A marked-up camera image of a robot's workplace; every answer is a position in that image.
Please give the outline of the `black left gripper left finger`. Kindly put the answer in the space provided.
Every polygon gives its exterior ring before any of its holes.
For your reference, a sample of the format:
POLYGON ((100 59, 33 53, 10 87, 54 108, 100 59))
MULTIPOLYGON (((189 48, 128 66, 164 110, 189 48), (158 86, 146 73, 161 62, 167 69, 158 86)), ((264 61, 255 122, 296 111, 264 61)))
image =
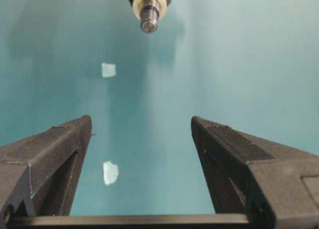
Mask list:
POLYGON ((69 215, 91 131, 84 115, 1 146, 1 218, 69 215))

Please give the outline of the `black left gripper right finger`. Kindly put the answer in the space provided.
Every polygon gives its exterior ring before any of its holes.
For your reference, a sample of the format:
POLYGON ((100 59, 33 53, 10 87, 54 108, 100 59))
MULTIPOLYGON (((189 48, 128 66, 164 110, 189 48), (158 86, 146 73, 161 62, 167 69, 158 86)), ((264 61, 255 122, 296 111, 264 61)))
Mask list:
POLYGON ((256 229, 319 226, 319 158, 198 116, 191 134, 217 213, 249 214, 256 229))

